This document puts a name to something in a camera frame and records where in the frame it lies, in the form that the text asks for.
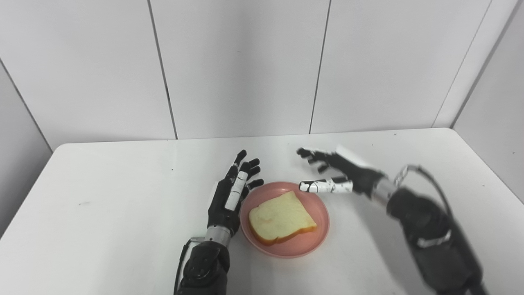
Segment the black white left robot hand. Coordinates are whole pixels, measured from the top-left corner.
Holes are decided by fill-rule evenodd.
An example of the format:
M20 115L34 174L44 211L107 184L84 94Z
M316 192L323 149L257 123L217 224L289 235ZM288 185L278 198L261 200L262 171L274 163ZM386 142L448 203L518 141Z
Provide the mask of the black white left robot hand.
M224 179L218 182L208 208L207 228L220 228L234 237L241 226L240 209L247 195L264 184L263 179L252 180L261 171L260 159L245 161L246 150L241 150Z

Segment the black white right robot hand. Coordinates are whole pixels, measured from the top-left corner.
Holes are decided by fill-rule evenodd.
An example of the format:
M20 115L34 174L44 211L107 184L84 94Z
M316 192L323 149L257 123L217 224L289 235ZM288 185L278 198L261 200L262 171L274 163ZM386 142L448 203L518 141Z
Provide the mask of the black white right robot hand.
M385 178L384 173L357 166L337 152L309 150L301 147L296 150L296 153L302 159L306 159L310 165L319 164L316 169L320 174L329 169L341 172L348 181L352 182L352 190L366 197L370 197L376 183Z

